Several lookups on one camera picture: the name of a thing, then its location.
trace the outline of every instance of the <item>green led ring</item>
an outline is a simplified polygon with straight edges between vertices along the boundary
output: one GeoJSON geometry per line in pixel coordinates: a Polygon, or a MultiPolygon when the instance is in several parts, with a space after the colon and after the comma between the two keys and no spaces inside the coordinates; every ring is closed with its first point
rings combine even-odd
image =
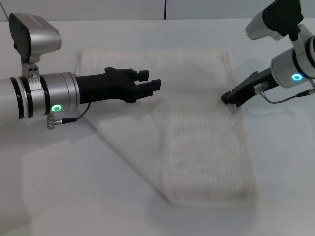
{"type": "Polygon", "coordinates": [[[60,105],[55,105],[55,106],[53,106],[53,107],[51,108],[51,110],[52,110],[53,112],[58,112],[58,111],[61,110],[61,106],[60,106],[60,105]]]}

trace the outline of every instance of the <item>wall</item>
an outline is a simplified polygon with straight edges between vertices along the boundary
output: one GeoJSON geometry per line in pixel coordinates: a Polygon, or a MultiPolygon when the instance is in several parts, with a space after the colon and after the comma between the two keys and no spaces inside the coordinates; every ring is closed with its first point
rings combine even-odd
{"type": "MultiPolygon", "coordinates": [[[[27,12],[48,20],[164,19],[165,0],[1,0],[7,12],[27,12]]],[[[315,1],[300,0],[305,17],[315,17],[315,1]]],[[[167,19],[252,18],[273,0],[167,0],[167,19]]],[[[0,12],[0,20],[5,16],[0,12]]]]}

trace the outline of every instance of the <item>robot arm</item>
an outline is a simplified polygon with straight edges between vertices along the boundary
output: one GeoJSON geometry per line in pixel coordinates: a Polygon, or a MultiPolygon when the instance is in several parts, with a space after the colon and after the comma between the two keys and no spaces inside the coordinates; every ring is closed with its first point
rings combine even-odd
{"type": "Polygon", "coordinates": [[[315,40],[304,25],[298,25],[302,20],[299,0],[276,0],[252,19],[246,27],[246,34],[250,39],[270,36],[274,40],[280,40],[289,35],[293,48],[273,58],[270,68],[253,73],[235,89],[224,94],[221,98],[225,104],[239,107],[258,94],[270,102],[265,91],[277,86],[290,88],[305,81],[311,83],[312,89],[294,97],[314,93],[315,40]]]}
{"type": "Polygon", "coordinates": [[[147,70],[106,68],[104,74],[78,77],[70,72],[40,74],[40,56],[61,48],[56,28],[39,16],[12,13],[9,16],[14,48],[21,56],[22,76],[0,80],[0,122],[47,115],[47,127],[76,121],[54,121],[54,113],[73,111],[79,104],[108,99],[127,103],[152,96],[161,80],[147,81],[147,70]]]}

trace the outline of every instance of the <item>white towel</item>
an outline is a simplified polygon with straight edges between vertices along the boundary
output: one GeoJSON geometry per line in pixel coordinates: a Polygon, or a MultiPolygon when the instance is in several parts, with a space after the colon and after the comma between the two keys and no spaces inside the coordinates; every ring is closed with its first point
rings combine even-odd
{"type": "Polygon", "coordinates": [[[228,50],[85,50],[77,73],[100,74],[105,67],[149,70],[150,80],[162,80],[152,97],[93,103],[85,115],[149,183],[177,205],[253,203],[243,112],[221,101],[235,87],[228,50]]]}

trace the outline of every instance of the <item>table surface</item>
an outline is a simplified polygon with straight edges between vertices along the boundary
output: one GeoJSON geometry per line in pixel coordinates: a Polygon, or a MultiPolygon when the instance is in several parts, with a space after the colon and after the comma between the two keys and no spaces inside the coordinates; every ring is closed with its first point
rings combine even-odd
{"type": "MultiPolygon", "coordinates": [[[[41,73],[74,71],[80,51],[229,47],[239,81],[269,67],[289,40],[247,39],[249,19],[52,22],[63,46],[41,73]]],[[[303,22],[315,32],[315,19],[303,22]]],[[[20,75],[8,23],[0,23],[1,77],[20,75]]],[[[272,100],[309,88],[268,92],[272,100]]],[[[86,120],[45,129],[45,118],[0,126],[0,233],[14,236],[313,236],[313,97],[243,108],[259,187],[256,207],[181,208],[166,203],[86,120]]]]}

